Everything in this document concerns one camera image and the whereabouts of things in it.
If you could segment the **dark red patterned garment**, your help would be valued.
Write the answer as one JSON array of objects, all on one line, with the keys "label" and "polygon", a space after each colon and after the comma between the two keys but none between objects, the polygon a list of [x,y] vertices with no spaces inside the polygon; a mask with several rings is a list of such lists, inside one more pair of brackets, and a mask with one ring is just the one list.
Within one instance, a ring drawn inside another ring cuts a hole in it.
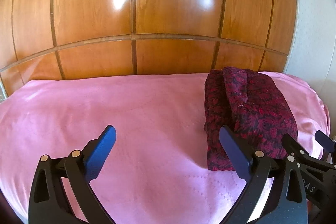
[{"label": "dark red patterned garment", "polygon": [[295,118],[282,92],[269,76],[249,69],[210,71],[205,81],[205,117],[207,168],[212,171],[234,170],[219,141],[223,126],[275,159],[286,156],[281,144],[285,134],[298,137]]}]

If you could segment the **pink bed sheet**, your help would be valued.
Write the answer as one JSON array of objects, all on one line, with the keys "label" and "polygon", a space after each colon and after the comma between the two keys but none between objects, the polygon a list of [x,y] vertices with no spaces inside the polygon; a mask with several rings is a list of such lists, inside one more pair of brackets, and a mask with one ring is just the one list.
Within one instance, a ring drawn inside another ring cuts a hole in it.
[{"label": "pink bed sheet", "polygon": [[113,125],[92,188],[118,223],[219,223],[244,188],[208,170],[206,76],[32,80],[1,104],[1,191],[24,220],[40,157],[67,156]]}]

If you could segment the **wooden panelled headboard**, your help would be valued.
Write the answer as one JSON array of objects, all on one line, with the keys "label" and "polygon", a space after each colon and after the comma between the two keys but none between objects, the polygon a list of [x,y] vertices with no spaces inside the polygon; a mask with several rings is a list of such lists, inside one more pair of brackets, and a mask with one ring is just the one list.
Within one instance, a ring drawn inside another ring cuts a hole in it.
[{"label": "wooden panelled headboard", "polygon": [[30,80],[280,72],[297,0],[1,0],[1,87]]}]

